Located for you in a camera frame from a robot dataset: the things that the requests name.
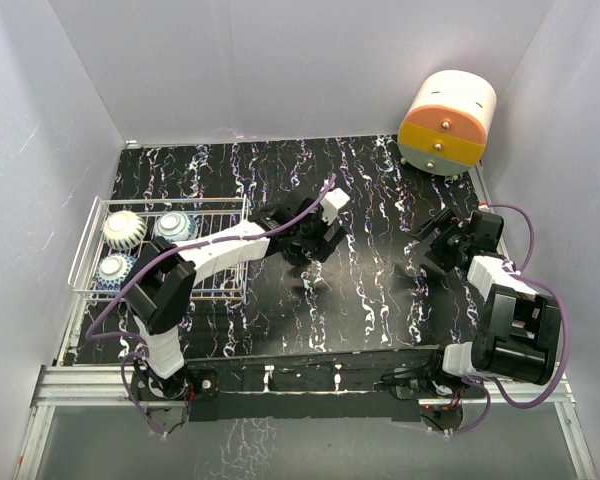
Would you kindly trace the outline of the blue floral bowl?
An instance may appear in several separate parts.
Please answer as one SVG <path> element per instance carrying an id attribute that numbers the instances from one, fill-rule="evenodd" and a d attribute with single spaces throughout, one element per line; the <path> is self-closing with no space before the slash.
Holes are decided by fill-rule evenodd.
<path id="1" fill-rule="evenodd" d="M 153 235 L 170 242 L 192 240 L 198 235 L 198 227 L 192 215 L 172 211 L 156 219 Z"/>

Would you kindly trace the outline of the white orange-rimmed bowl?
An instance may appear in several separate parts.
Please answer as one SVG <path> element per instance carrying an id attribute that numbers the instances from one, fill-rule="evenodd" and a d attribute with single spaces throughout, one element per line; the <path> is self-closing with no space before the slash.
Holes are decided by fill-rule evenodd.
<path id="1" fill-rule="evenodd" d="M 147 224 L 137 213 L 121 210 L 107 217 L 102 231 L 104 242 L 110 248 L 125 251 L 141 244 L 147 233 Z"/>

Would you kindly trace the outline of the red patterned bowl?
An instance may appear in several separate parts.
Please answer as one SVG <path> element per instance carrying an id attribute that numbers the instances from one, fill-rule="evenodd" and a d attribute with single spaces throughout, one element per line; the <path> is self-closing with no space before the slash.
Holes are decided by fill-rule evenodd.
<path id="1" fill-rule="evenodd" d="M 95 286 L 108 296 L 115 296 L 131 272 L 137 259 L 129 254 L 118 252 L 103 258 L 96 269 Z"/>

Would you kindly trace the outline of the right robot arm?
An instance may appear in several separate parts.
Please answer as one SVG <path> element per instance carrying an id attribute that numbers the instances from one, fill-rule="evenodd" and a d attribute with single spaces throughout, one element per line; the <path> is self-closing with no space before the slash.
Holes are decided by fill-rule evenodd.
<path id="1" fill-rule="evenodd" d="M 504 219 L 475 210 L 462 220 L 449 208 L 416 227 L 409 236 L 433 240 L 425 257 L 445 272 L 461 269 L 484 301 L 473 340 L 448 345 L 442 362 L 430 367 L 427 388 L 446 397 L 462 376 L 507 377 L 547 384 L 555 368 L 561 314 L 556 300 L 513 275 L 511 263 L 498 252 Z"/>

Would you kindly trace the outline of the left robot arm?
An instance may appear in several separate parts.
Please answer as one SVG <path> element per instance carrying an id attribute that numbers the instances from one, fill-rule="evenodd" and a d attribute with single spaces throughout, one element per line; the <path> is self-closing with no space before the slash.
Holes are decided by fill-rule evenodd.
<path id="1" fill-rule="evenodd" d="M 298 265 L 302 259 L 326 261 L 346 236 L 339 227 L 325 237 L 350 196 L 340 188 L 320 199 L 291 194 L 269 204 L 233 227 L 195 240 L 171 242 L 156 237 L 144 248 L 121 289 L 148 356 L 143 382 L 165 399 L 184 394 L 193 383 L 180 346 L 178 325 L 198 284 L 236 265 L 281 254 Z"/>

